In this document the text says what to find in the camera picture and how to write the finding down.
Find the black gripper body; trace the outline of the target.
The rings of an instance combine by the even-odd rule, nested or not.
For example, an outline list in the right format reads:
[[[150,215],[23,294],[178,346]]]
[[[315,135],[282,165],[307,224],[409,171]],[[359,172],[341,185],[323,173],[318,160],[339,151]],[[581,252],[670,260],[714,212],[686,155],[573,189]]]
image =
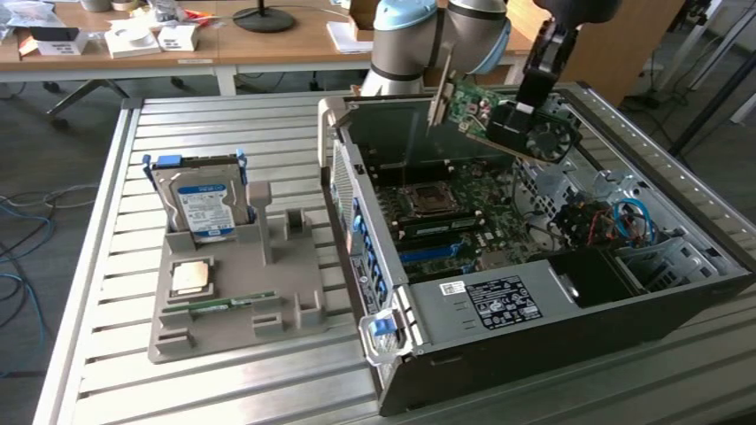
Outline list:
[[[566,27],[579,27],[585,23],[609,22],[617,15],[622,0],[534,0],[535,5],[547,10],[557,22]]]

